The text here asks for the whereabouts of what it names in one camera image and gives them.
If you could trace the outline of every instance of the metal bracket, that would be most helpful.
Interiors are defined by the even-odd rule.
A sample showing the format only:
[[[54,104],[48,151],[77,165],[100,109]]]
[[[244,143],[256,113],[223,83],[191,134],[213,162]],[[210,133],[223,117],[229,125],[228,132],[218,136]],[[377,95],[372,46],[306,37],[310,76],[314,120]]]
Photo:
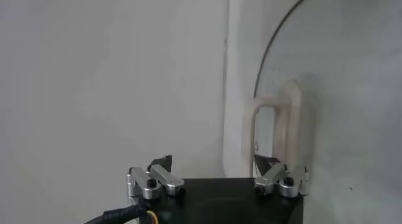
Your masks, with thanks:
[[[279,189],[282,196],[287,198],[307,195],[308,172],[305,166],[297,166],[279,182]]]
[[[256,193],[260,196],[271,194],[278,180],[285,176],[285,166],[282,163],[274,164],[267,173],[265,173],[262,177],[258,177],[254,180]]]
[[[158,180],[166,188],[169,196],[181,196],[184,193],[184,180],[174,177],[159,164],[151,166],[149,175]]]
[[[153,200],[161,196],[161,184],[140,167],[130,168],[126,179],[127,197],[130,205],[140,203],[141,198]]]

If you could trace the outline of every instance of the handle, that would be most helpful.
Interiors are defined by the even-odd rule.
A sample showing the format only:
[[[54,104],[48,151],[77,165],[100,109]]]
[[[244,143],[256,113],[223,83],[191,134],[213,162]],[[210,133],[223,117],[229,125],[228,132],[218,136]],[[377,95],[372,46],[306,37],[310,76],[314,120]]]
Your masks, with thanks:
[[[242,163],[253,176],[254,133],[256,116],[263,107],[272,107],[275,112],[273,153],[288,169],[299,163],[300,107],[302,91],[296,80],[287,81],[278,97],[254,99],[244,111],[242,126]]]

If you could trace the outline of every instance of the black cable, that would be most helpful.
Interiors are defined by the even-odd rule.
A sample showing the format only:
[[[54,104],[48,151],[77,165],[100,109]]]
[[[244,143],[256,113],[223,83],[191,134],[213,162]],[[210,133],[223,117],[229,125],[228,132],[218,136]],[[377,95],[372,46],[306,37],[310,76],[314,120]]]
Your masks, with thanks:
[[[84,224],[123,224],[135,218],[147,215],[144,206],[133,205],[126,208],[108,210]]]
[[[256,80],[256,85],[254,87],[254,98],[257,97],[257,89],[258,89],[258,83],[259,83],[259,77],[261,75],[261,72],[263,71],[263,67],[264,67],[264,63],[265,63],[265,59],[268,56],[269,50],[271,49],[272,44],[274,43],[274,40],[276,38],[276,35],[279,33],[280,29],[282,28],[282,26],[284,25],[284,23],[286,22],[286,20],[288,20],[289,16],[292,15],[292,13],[295,11],[295,9],[305,0],[298,0],[291,8],[290,10],[285,14],[285,16],[282,18],[281,22],[279,23],[279,25],[276,27],[274,34],[271,36],[271,39],[269,40],[269,43],[265,49],[264,52],[264,56],[263,56],[263,60],[261,61],[261,65],[259,67],[258,70],[258,75],[257,75],[257,80]]]

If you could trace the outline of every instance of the white wall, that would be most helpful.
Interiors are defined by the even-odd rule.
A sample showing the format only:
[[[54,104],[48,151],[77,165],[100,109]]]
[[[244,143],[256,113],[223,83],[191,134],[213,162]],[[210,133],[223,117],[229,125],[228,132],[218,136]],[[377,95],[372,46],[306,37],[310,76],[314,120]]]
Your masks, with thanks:
[[[273,28],[295,2],[231,0],[224,139],[228,176],[244,175],[237,169],[241,108],[253,97]],[[317,113],[306,119],[313,118],[308,122],[315,120],[310,127],[316,127],[310,133],[313,162],[310,196],[305,200],[307,224],[400,223],[400,2],[308,0],[290,17],[271,49],[259,91],[275,94],[282,82],[295,78],[307,89],[306,104],[313,98],[309,94],[318,99],[313,101],[318,102]],[[260,121],[273,123],[270,117]],[[257,137],[260,148],[269,145],[258,133]]]
[[[0,0],[0,223],[83,223],[173,155],[223,176],[227,0]]]
[[[230,0],[223,156],[228,177],[247,175],[239,164],[243,109],[253,99],[269,38],[296,1]]]

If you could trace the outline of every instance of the gray wall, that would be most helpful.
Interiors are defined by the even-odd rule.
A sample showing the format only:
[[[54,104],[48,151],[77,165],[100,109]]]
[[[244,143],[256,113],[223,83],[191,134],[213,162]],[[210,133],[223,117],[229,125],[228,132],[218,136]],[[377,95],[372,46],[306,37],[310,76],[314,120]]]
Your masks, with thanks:
[[[0,0],[0,223],[83,223],[173,155],[223,176],[227,0]]]

